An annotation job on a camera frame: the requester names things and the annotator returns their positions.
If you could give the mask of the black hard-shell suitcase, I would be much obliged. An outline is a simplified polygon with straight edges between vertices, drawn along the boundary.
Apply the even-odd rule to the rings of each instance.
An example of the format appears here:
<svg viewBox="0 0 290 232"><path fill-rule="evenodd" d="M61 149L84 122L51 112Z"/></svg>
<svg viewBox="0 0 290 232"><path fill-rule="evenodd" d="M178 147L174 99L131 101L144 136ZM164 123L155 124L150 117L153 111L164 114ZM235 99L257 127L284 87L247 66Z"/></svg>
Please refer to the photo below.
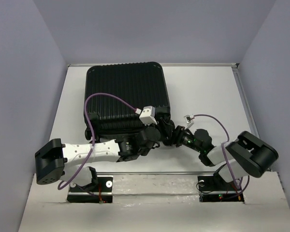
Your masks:
<svg viewBox="0 0 290 232"><path fill-rule="evenodd" d="M144 124L133 108L145 106L156 108L155 118L171 119L162 66L157 62L99 65L88 69L86 74L85 100L94 132L85 129L85 138L106 138L117 134L132 134L141 131Z"/></svg>

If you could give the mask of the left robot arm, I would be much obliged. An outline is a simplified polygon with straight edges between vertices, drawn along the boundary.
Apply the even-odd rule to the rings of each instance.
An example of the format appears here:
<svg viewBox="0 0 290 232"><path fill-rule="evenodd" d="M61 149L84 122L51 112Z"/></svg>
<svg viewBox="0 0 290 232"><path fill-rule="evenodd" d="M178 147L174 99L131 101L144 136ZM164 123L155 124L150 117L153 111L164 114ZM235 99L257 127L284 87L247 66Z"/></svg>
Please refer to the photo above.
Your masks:
<svg viewBox="0 0 290 232"><path fill-rule="evenodd" d="M98 182L92 163L134 161L158 148L161 142L167 142L173 130L173 121L160 117L157 124L117 140L74 145L62 143L60 138L52 139L34 155L36 182L47 185L60 180L92 191Z"/></svg>

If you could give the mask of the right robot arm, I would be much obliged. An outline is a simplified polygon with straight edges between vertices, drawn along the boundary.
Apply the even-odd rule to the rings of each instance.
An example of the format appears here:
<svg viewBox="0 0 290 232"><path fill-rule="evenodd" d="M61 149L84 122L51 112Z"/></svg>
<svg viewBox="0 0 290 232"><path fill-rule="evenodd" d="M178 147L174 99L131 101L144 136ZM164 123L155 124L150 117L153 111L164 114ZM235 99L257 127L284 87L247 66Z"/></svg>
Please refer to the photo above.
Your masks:
<svg viewBox="0 0 290 232"><path fill-rule="evenodd" d="M230 182L244 176L260 178L276 162L278 152L248 131L240 133L232 142L214 146L208 131L197 129L194 134L182 126L172 132L171 143L184 145L199 153L199 160L208 167L225 162L213 177L217 189L225 189Z"/></svg>

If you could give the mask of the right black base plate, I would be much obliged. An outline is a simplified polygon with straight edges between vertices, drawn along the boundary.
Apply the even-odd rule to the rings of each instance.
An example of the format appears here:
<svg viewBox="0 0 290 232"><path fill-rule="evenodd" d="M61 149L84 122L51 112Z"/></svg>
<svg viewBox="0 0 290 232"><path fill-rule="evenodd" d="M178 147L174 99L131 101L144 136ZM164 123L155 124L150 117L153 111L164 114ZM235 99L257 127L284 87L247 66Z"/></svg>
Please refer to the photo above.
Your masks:
<svg viewBox="0 0 290 232"><path fill-rule="evenodd" d="M245 202L241 187L236 188L233 182L216 181L213 175L198 176L196 189L202 203Z"/></svg>

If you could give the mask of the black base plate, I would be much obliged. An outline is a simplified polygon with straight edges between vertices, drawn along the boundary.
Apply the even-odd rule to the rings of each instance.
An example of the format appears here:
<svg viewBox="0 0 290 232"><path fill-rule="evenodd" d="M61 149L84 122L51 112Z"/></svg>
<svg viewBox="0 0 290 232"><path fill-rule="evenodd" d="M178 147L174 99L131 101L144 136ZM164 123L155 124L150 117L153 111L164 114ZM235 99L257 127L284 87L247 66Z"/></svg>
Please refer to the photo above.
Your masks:
<svg viewBox="0 0 290 232"><path fill-rule="evenodd" d="M216 181L213 175L198 176L196 189L202 203L245 202L241 187L236 188L233 182Z"/></svg>
<svg viewBox="0 0 290 232"><path fill-rule="evenodd" d="M94 187L69 187L67 202L69 203L112 203L113 176L98 175L98 183Z"/></svg>

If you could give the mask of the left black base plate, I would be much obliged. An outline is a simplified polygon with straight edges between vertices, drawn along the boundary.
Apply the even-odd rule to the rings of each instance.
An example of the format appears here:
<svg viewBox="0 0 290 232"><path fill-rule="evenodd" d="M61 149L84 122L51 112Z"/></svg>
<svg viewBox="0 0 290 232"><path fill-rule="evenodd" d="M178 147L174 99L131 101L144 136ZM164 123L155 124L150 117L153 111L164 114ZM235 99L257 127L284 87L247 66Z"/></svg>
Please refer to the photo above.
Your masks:
<svg viewBox="0 0 290 232"><path fill-rule="evenodd" d="M69 187L67 202L69 203L112 203L113 176L98 175L98 183L94 187Z"/></svg>

